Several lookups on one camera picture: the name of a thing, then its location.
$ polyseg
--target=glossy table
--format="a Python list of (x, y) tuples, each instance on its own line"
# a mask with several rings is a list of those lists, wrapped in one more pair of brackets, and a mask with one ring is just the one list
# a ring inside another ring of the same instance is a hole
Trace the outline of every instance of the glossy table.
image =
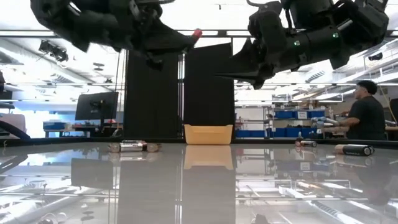
[(108, 145), (3, 148), (0, 223), (398, 223), (398, 151)]

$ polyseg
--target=black partition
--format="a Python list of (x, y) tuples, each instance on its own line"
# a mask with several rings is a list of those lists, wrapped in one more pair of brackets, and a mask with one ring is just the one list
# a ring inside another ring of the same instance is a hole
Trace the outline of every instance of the black partition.
[(178, 55), (164, 57), (161, 72), (142, 57), (127, 58), (124, 137), (177, 138)]
[(217, 68), (232, 56), (231, 44), (193, 49), (185, 56), (184, 123), (195, 126), (234, 124), (233, 80), (216, 77)]

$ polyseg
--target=ceiling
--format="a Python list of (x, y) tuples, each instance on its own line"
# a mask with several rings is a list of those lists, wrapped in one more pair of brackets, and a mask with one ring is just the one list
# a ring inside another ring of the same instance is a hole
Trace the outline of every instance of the ceiling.
[[(248, 6), (246, 0), (176, 0), (172, 4), (163, 6), (162, 21), (174, 29), (246, 29), (248, 17), (257, 9)], [(398, 27), (398, 0), (390, 0), (386, 9), (390, 17), (389, 29)], [(46, 30), (35, 19), (30, 11), (28, 0), (2, 1), (0, 3), (0, 30)], [(67, 50), (69, 60), (57, 63), (48, 55), (39, 52), (41, 39), (33, 38), (5, 38), (0, 39), (0, 52), (5, 52), (15, 59), (15, 63), (2, 65), (4, 78), (14, 86), (8, 86), (15, 94), (16, 100), (75, 100), (81, 93), (96, 93), (113, 91), (115, 86), (104, 84), (107, 78), (113, 83), (122, 85), (124, 79), (123, 62), (125, 52), (119, 55), (112, 48), (91, 44), (88, 52), (78, 50), (71, 43), (63, 39), (50, 39), (55, 44)], [(239, 52), (245, 39), (234, 39), (234, 54)], [(222, 44), (229, 39), (201, 39), (197, 47)], [(302, 100), (306, 98), (337, 99), (341, 95), (351, 94), (352, 86), (331, 86), (327, 83), (354, 83), (355, 80), (381, 76), (380, 68), (384, 71), (383, 79), (379, 82), (393, 82), (398, 78), (395, 64), (398, 44), (395, 40), (386, 39), (385, 42), (366, 52), (366, 55), (357, 54), (351, 57), (349, 64), (335, 71), (328, 61), (307, 65), (297, 72), (280, 72), (274, 78), (266, 81), (261, 91), (252, 90), (245, 83), (237, 83), (236, 99), (239, 101), (289, 99)], [(376, 52), (383, 52), (384, 58), (380, 61), (369, 61), (367, 57)], [(104, 66), (102, 70), (94, 63)], [(331, 93), (325, 98), (324, 93)]]

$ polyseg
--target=man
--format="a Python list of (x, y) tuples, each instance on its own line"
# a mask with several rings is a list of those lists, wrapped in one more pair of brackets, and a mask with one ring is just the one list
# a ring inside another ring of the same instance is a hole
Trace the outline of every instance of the man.
[(352, 105), (348, 118), (339, 122), (339, 126), (349, 128), (348, 139), (385, 140), (384, 109), (373, 97), (377, 85), (369, 80), (358, 82), (355, 89), (357, 101)]

